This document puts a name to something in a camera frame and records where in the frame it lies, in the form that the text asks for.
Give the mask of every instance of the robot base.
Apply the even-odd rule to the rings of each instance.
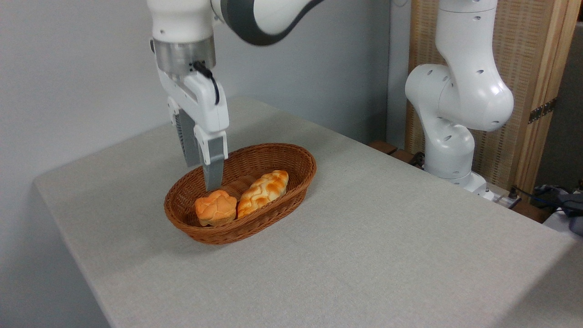
[[[482,196],[487,200],[493,201],[496,196],[493,192],[488,189],[488,184],[486,180],[479,174],[470,172],[467,176],[460,179],[445,179],[449,182],[463,187],[465,190],[470,191],[478,196]]]

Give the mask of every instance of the pastry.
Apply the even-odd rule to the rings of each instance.
[[[287,190],[289,175],[283,170],[264,174],[241,195],[237,215],[242,218],[283,196]]]
[[[194,201],[194,209],[202,226],[225,225],[237,216],[237,199],[224,190],[213,191],[208,197]]]

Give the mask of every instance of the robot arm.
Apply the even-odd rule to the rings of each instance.
[[[267,46],[286,37],[322,0],[147,0],[152,50],[188,166],[202,164],[207,190],[220,187],[228,158],[229,114],[215,66],[213,21],[243,40]]]
[[[425,134],[425,171],[487,197],[471,172],[474,139],[468,128],[493,131],[514,107],[494,63],[497,0],[440,0],[436,46],[448,66],[426,64],[407,78],[405,93]]]

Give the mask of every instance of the brown wicker basket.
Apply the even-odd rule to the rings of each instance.
[[[202,168],[180,178],[166,195],[164,210],[174,226],[196,241],[221,245],[245,239],[279,221],[304,200],[316,173],[316,161],[304,148],[290,144],[261,144],[239,149],[224,161],[220,189],[237,201],[264,173],[285,170],[289,174],[287,193],[263,208],[223,226],[201,226],[194,211],[194,201],[206,197]]]

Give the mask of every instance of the woven wall panel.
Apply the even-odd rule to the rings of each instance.
[[[472,131],[476,140],[473,170],[488,182],[508,188],[516,174],[524,131],[533,105],[533,90],[549,29],[554,1],[499,1],[494,27],[494,59],[514,95],[512,117],[494,132]],[[435,46],[438,1],[413,0],[409,69],[421,64],[445,64]],[[421,123],[409,104],[406,150],[422,151]]]

